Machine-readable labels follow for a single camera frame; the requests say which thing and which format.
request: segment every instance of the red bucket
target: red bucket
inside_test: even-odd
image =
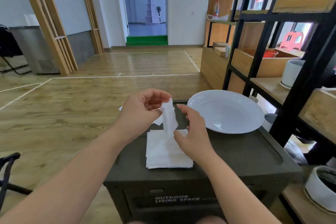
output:
[[[274,58],[278,53],[279,52],[276,52],[276,51],[266,50],[263,58]]]

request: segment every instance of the forearm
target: forearm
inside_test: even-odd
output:
[[[6,213],[0,223],[78,223],[123,145],[114,128],[81,150],[56,176]]]
[[[217,154],[201,166],[229,224],[280,223]]]

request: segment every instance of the black chair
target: black chair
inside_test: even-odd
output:
[[[27,71],[24,73],[18,73],[16,69],[26,67],[28,65],[23,65],[19,67],[13,67],[6,59],[5,57],[12,58],[14,56],[23,56],[23,53],[21,52],[21,49],[19,48],[18,43],[16,42],[13,34],[9,31],[9,28],[0,25],[0,57],[9,65],[11,69],[0,71],[1,73],[6,73],[9,71],[14,71],[18,75],[23,75],[26,73],[30,73],[31,71]]]
[[[29,195],[30,193],[32,193],[33,191],[30,189],[26,189],[23,187],[20,187],[18,185],[14,185],[9,183],[9,176],[11,174],[11,169],[12,166],[14,164],[14,161],[19,159],[21,156],[20,153],[16,152],[13,153],[7,157],[4,158],[0,158],[0,171],[2,170],[3,166],[8,162],[6,168],[5,168],[5,173],[3,176],[3,180],[0,180],[0,186],[1,186],[1,190],[0,190],[0,211],[3,205],[3,202],[5,200],[5,196],[6,196],[6,191],[7,189],[10,189],[12,191],[24,194],[24,195]]]

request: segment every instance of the plastic water bottle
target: plastic water bottle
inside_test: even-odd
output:
[[[214,16],[214,17],[218,17],[218,12],[219,12],[219,0],[216,1],[214,10],[215,10],[215,12],[213,13],[213,16]]]

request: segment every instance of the hand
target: hand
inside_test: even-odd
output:
[[[162,114],[156,109],[170,98],[169,93],[156,89],[130,95],[113,125],[113,129],[118,132],[118,138],[126,145],[140,136]]]
[[[189,106],[178,104],[177,107],[181,109],[183,113],[187,114],[190,125],[188,127],[189,133],[186,137],[175,130],[174,138],[181,150],[201,166],[209,156],[216,154],[210,143],[204,118],[198,111]]]

